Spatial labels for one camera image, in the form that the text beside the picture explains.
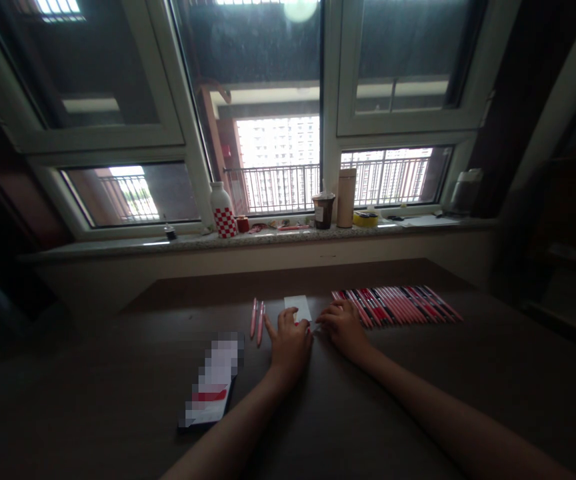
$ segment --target hand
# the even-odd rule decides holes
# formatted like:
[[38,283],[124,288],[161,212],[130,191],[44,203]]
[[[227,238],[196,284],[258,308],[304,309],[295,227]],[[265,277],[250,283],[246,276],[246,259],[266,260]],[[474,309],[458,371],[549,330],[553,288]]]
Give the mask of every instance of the hand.
[[361,366],[374,347],[359,321],[359,312],[348,300],[335,300],[315,320],[330,335],[337,349],[351,362]]
[[268,315],[264,314],[263,322],[273,342],[273,359],[268,376],[276,385],[286,391],[290,390],[303,372],[310,348],[313,345],[313,334],[309,330],[308,320],[295,325],[293,315],[297,308],[282,310],[277,317],[277,330],[270,324]]

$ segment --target window pane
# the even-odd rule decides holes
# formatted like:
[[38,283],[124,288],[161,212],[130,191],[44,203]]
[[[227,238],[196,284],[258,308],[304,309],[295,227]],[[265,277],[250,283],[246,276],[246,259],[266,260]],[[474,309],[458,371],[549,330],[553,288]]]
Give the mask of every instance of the window pane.
[[47,128],[159,122],[121,0],[0,0],[0,43]]
[[173,0],[215,180],[238,214],[313,209],[321,4]]
[[199,219],[182,162],[70,168],[61,174],[91,227]]
[[458,106],[482,0],[364,0],[356,113]]
[[452,146],[344,152],[341,168],[356,168],[355,206],[436,203]]

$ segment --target beige thermos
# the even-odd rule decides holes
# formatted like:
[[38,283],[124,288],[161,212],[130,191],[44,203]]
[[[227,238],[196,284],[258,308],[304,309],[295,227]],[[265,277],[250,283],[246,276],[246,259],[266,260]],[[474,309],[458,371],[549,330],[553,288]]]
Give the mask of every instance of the beige thermos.
[[357,169],[339,170],[339,188],[337,190],[338,227],[350,228],[353,226],[356,182],[357,182]]

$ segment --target row of pens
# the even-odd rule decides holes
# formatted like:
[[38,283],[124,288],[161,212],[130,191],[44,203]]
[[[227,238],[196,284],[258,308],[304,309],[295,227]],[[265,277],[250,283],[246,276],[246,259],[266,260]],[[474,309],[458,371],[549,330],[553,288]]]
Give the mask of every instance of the row of pens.
[[364,328],[413,323],[457,323],[460,314],[424,285],[333,291],[334,299],[350,300]]

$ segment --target person's left hand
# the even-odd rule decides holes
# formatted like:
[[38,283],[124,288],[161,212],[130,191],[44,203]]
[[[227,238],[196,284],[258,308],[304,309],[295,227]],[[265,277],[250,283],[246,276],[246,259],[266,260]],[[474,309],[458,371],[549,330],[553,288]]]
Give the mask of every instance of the person's left hand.
[[310,349],[313,345],[313,334],[309,330],[308,320],[295,325],[293,315],[297,308],[282,310],[277,317],[277,330],[270,324],[268,315],[264,314],[263,322],[273,342],[273,359],[268,376],[278,386],[290,390],[303,372]]

